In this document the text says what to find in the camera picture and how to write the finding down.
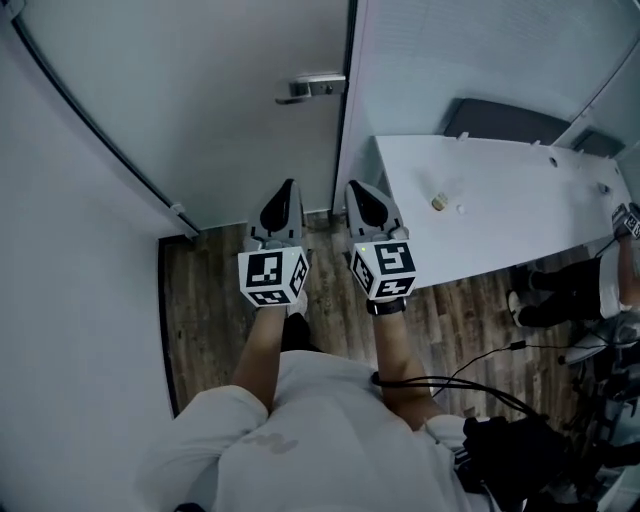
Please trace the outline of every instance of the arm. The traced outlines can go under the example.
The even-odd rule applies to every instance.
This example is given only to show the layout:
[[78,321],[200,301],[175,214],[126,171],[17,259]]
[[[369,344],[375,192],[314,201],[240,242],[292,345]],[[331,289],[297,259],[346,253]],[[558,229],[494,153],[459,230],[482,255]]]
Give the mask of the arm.
[[[373,317],[373,332],[380,380],[401,381],[425,375],[422,363],[409,345],[402,312]],[[426,387],[382,388],[382,399],[412,430],[418,430],[426,420],[444,414]]]
[[285,306],[258,311],[231,380],[232,384],[246,389],[260,400],[268,411],[272,409],[278,382],[280,344],[286,314]]
[[618,287],[620,288],[620,302],[622,304],[640,306],[640,279],[636,277],[633,268],[631,237],[628,235],[620,239]]

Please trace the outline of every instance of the wooden floor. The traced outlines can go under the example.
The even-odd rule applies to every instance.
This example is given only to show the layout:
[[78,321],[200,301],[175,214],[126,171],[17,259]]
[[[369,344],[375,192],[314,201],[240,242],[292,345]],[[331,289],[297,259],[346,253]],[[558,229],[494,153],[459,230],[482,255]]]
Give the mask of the wooden floor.
[[[179,410],[199,391],[228,383],[242,351],[252,320],[238,289],[236,255],[243,236],[244,225],[229,226],[207,231],[194,243],[163,249],[167,370]],[[306,290],[312,342],[325,352],[376,367],[365,297],[343,256],[346,236],[341,219],[331,225],[326,214],[309,216],[307,242],[314,254]],[[557,270],[585,255],[584,249],[573,249],[538,265]],[[500,270],[413,293],[406,318],[427,374],[451,375],[470,359],[522,339],[536,345],[568,343],[568,324],[547,331],[515,327],[506,305],[509,288],[509,271]],[[576,400],[568,370],[557,364],[562,353],[536,348],[499,352],[459,376],[512,393],[549,415],[557,428],[571,417]],[[454,414],[513,417],[502,403],[479,392],[445,390],[437,400]]]

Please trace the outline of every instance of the white table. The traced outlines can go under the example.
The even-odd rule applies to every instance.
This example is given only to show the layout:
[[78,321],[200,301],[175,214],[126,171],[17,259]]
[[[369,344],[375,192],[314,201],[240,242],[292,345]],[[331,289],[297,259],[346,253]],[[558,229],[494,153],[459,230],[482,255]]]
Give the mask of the white table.
[[[417,287],[611,235],[613,210],[630,201],[615,160],[564,148],[436,135],[376,137],[376,142],[410,231]],[[457,182],[458,193],[438,212],[431,200],[447,178]],[[611,188],[609,194],[599,191],[598,182]]]

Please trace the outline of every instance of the white t-shirt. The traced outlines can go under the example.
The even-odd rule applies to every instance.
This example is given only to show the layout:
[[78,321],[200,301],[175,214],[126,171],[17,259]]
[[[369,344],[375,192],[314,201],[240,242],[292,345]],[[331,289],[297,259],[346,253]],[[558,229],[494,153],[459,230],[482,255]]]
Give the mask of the white t-shirt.
[[[640,268],[640,241],[631,242],[633,266],[636,275]],[[620,302],[618,286],[618,256],[620,246],[617,243],[604,252],[600,260],[600,314],[602,318],[611,318],[622,311],[629,311],[631,306]]]
[[464,420],[438,416],[412,432],[371,373],[284,353],[270,416],[236,386],[200,393],[149,450],[137,490],[159,512],[189,501],[220,512],[489,510],[453,470]]

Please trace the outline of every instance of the door frame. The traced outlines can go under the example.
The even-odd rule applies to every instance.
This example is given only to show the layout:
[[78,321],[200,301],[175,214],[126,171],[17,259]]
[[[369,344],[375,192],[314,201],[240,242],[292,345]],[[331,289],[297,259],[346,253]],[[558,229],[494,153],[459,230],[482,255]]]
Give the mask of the door frame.
[[362,108],[361,92],[358,80],[362,80],[362,71],[365,68],[364,56],[371,53],[369,47],[371,38],[367,35],[371,32],[371,20],[374,0],[352,0],[349,19],[349,35],[347,38],[347,50],[345,60],[347,62],[345,76],[349,87],[346,97],[343,98],[343,111],[341,128],[338,134],[338,157],[336,164],[336,179],[333,191],[331,212],[339,215],[344,211],[344,190],[349,181],[351,166],[355,159],[353,150],[354,138],[357,135],[357,127],[352,120],[361,118]]

